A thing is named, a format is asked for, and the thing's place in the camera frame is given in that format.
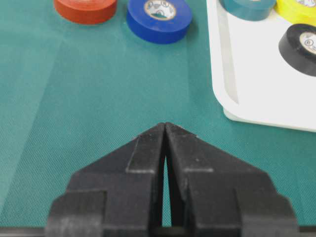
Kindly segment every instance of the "teal tablecloth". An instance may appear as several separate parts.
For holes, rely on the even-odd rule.
[[[1,1],[0,226],[45,225],[74,171],[161,121],[269,172],[299,223],[316,224],[316,134],[224,117],[211,88],[206,2],[187,2],[186,38],[155,45],[129,30],[127,0],[97,26],[62,19],[52,0]]]

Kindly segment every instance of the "tape roll label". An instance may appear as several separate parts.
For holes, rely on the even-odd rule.
[[[149,16],[160,21],[171,20],[177,14],[174,5],[164,0],[149,0],[145,3],[144,9]]]
[[[304,6],[308,7],[315,7],[316,6],[316,0],[296,0],[298,3]]]
[[[316,54],[316,35],[311,32],[304,32],[300,36],[302,46],[309,52]]]

